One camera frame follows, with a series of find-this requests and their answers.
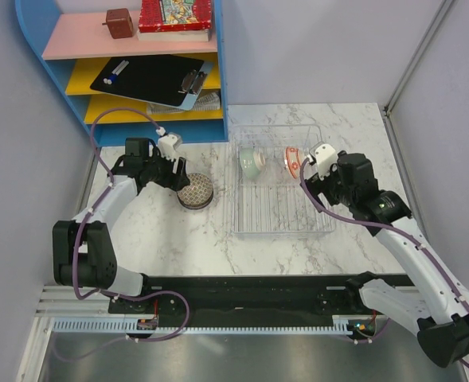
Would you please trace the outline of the black mosaic patterned bowl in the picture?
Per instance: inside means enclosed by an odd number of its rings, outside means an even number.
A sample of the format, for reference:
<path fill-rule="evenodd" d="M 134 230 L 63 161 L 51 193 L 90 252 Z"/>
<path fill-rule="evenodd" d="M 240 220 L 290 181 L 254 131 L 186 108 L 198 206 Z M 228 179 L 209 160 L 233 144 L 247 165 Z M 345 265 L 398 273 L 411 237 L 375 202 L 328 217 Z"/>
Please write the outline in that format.
<path fill-rule="evenodd" d="M 213 199 L 213 183 L 203 173 L 191 173 L 189 180 L 190 184 L 177 192 L 178 201 L 186 209 L 203 209 Z"/>

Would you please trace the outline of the orange white patterned bowl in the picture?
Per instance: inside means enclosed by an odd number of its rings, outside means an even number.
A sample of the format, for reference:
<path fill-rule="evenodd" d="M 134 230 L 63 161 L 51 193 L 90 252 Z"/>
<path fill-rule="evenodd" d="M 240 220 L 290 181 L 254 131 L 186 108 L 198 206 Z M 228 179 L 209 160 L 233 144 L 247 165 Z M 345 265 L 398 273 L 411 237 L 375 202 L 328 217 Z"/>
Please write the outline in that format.
<path fill-rule="evenodd" d="M 288 146 L 284 151 L 284 163 L 288 173 L 294 178 L 299 178 L 299 172 L 304 159 L 304 153 L 301 149 Z"/>

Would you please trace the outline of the pale green bowl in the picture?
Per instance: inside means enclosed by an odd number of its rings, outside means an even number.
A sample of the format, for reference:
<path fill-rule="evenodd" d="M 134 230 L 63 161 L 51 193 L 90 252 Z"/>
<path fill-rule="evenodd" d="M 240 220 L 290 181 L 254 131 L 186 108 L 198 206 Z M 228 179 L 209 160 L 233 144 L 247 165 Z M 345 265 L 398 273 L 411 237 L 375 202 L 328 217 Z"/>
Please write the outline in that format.
<path fill-rule="evenodd" d="M 239 163 L 243 175 L 254 180 L 259 177 L 266 167 L 263 154 L 253 148 L 241 148 L 239 152 Z"/>

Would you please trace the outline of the white wire dish rack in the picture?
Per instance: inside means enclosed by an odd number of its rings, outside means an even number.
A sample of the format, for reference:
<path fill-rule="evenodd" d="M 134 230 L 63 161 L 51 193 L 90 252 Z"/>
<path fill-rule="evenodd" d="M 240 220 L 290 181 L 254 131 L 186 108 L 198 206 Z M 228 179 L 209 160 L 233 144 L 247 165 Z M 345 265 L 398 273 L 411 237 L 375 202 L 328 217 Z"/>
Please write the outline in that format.
<path fill-rule="evenodd" d="M 233 231 L 243 236 L 324 235 L 335 230 L 332 218 L 315 210 L 307 195 L 284 163 L 288 146 L 309 149 L 322 141 L 320 128 L 305 125 L 238 125 L 233 128 L 231 158 L 233 164 Z M 241 170 L 241 148 L 260 151 L 266 162 L 262 174 L 247 179 Z"/>

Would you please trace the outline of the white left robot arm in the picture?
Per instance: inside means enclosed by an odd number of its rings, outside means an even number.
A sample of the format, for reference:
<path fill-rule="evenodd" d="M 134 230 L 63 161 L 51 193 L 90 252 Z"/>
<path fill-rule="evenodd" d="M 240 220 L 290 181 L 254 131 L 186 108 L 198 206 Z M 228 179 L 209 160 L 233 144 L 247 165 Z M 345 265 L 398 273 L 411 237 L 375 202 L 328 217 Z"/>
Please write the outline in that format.
<path fill-rule="evenodd" d="M 72 287 L 78 299 L 102 292 L 125 298 L 137 313 L 151 309 L 153 292 L 143 286 L 143 274 L 119 266 L 110 231 L 148 184 L 175 192 L 190 184 L 186 160 L 177 153 L 181 142 L 174 133 L 165 133 L 157 141 L 126 140 L 123 155 L 107 169 L 96 201 L 71 220 L 59 220 L 53 226 L 53 274 L 58 284 Z"/>

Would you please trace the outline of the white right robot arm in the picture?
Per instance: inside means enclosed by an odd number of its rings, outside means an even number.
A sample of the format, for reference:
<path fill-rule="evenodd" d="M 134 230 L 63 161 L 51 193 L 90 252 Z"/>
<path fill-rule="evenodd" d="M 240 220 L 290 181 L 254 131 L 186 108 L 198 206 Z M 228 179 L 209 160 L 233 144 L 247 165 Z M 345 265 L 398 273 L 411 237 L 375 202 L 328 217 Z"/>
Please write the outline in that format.
<path fill-rule="evenodd" d="M 430 246 L 412 211 L 395 192 L 382 190 L 372 162 L 328 144 L 312 150 L 299 170 L 300 185 L 318 212 L 361 225 L 401 265 L 419 292 L 414 298 L 366 272 L 350 280 L 346 308 L 384 314 L 418 340 L 437 366 L 467 363 L 469 290 Z"/>

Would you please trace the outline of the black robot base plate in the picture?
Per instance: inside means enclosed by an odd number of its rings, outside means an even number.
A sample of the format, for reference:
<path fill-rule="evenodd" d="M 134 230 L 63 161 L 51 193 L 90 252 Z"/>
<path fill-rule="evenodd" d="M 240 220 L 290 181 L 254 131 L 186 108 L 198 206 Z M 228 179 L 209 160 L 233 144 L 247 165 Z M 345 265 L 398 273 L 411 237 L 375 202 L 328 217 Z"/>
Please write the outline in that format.
<path fill-rule="evenodd" d="M 276 310 L 325 315 L 361 314 L 375 310 L 362 305 L 354 293 L 355 281 L 376 275 L 278 275 L 278 276 L 165 276 L 150 277 L 143 294 L 170 290 L 181 294 L 191 313 L 201 310 L 232 313 L 236 310 Z"/>

